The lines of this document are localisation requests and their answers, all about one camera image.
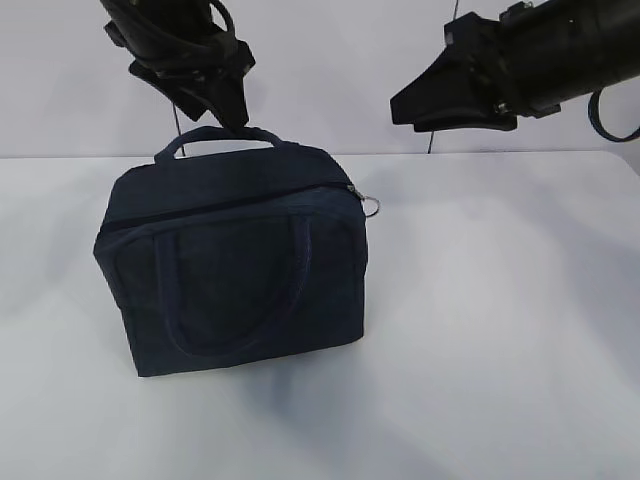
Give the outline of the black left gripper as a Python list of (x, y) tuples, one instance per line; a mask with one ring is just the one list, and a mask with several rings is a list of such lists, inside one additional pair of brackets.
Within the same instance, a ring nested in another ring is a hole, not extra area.
[(133, 57), (128, 72), (189, 119), (210, 112), (232, 131), (249, 121), (243, 79), (256, 61), (226, 9), (109, 9), (113, 43)]

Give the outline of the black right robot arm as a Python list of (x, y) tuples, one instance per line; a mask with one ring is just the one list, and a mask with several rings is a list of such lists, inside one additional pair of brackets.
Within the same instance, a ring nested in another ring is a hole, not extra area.
[(394, 124), (513, 131), (519, 118), (556, 114), (587, 95), (602, 138), (638, 139), (611, 134), (600, 119), (603, 90), (639, 74), (638, 2), (520, 1), (496, 20), (463, 15), (445, 25), (444, 37), (434, 63), (391, 98)]

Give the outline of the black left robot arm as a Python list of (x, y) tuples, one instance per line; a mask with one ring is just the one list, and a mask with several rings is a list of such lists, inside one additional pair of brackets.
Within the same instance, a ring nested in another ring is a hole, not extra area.
[(220, 1), (106, 0), (104, 30), (132, 56), (129, 73), (193, 121), (211, 112), (225, 128), (249, 121), (244, 77), (255, 66)]

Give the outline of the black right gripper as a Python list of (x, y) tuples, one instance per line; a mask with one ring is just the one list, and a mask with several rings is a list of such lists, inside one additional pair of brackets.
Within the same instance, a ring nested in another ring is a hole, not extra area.
[(444, 27), (446, 48), (390, 100), (392, 123), (415, 132), (513, 131), (530, 105), (510, 71), (500, 24), (475, 13)]

